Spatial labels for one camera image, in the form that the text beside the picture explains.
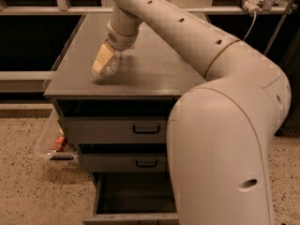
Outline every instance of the speckled floor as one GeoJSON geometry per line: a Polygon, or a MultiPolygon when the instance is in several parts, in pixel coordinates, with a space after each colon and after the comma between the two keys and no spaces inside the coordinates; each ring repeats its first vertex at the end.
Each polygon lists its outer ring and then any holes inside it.
{"type": "MultiPolygon", "coordinates": [[[[34,156],[50,104],[0,104],[0,224],[76,225],[93,213],[96,189],[80,169],[56,170],[34,156]]],[[[276,225],[300,224],[300,132],[270,150],[276,225]]]]}

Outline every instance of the gray drawer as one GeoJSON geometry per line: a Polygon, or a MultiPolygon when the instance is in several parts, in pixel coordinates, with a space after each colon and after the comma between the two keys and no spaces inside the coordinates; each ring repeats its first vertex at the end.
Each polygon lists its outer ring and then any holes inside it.
{"type": "Polygon", "coordinates": [[[80,154],[81,166],[89,173],[166,172],[166,154],[80,154]]]}
{"type": "Polygon", "coordinates": [[[179,225],[166,172],[102,173],[85,225],[179,225]]]}
{"type": "Polygon", "coordinates": [[[65,118],[70,143],[165,143],[166,121],[161,118],[65,118]]]}

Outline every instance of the white robot link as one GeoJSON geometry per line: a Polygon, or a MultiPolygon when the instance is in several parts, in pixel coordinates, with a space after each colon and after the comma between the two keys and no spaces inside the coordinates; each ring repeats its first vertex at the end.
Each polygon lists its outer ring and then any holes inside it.
{"type": "Polygon", "coordinates": [[[131,48],[145,22],[207,80],[178,100],[167,126],[180,224],[274,225],[268,147],[291,102],[283,71],[165,0],[113,1],[94,73],[131,48]]]}

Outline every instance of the metal table surface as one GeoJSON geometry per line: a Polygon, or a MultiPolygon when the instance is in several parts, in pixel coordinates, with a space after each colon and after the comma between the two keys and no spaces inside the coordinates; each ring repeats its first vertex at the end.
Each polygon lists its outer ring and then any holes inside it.
{"type": "Polygon", "coordinates": [[[181,97],[204,79],[145,23],[135,49],[121,52],[119,69],[95,77],[91,66],[111,13],[89,13],[52,75],[46,98],[181,97]]]}

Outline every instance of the clear plastic container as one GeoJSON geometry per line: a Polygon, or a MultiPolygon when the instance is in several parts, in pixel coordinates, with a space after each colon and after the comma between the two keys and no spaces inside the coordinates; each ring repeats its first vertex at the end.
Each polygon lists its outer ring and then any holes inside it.
{"type": "Polygon", "coordinates": [[[55,142],[60,136],[64,134],[58,124],[58,114],[53,110],[37,141],[35,156],[47,160],[57,169],[79,167],[77,153],[72,145],[68,144],[64,152],[57,152],[54,149],[55,142]]]}

